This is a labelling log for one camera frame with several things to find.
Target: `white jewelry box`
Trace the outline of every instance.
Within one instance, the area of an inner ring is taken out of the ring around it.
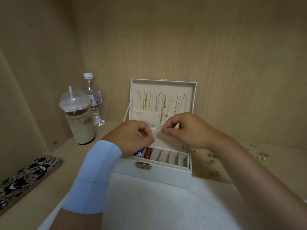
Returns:
[[[196,85],[187,81],[131,79],[130,103],[124,121],[129,110],[129,120],[148,123],[155,142],[149,146],[152,148],[149,159],[144,158],[146,149],[142,157],[122,156],[114,172],[189,187],[192,175],[189,147],[164,134],[161,127],[176,113],[193,113]]]

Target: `wooden wall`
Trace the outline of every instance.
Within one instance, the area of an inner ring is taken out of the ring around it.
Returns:
[[[72,0],[108,120],[131,78],[197,81],[195,113],[237,139],[307,148],[307,0]]]
[[[85,69],[70,0],[0,3],[1,180],[72,137],[59,100]]]

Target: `forearm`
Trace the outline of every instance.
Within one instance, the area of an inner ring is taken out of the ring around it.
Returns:
[[[91,148],[51,229],[100,229],[109,178],[120,156],[110,142]]]
[[[231,137],[217,132],[210,147],[245,202],[269,229],[305,229],[307,204]]]

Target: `bottle label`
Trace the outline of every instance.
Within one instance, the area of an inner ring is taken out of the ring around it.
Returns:
[[[91,106],[98,105],[102,103],[101,93],[88,95],[88,97],[91,99]]]

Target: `person's right arm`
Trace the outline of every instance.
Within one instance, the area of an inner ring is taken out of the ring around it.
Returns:
[[[233,138],[191,113],[171,117],[161,130],[215,154],[263,229],[307,229],[307,204]]]

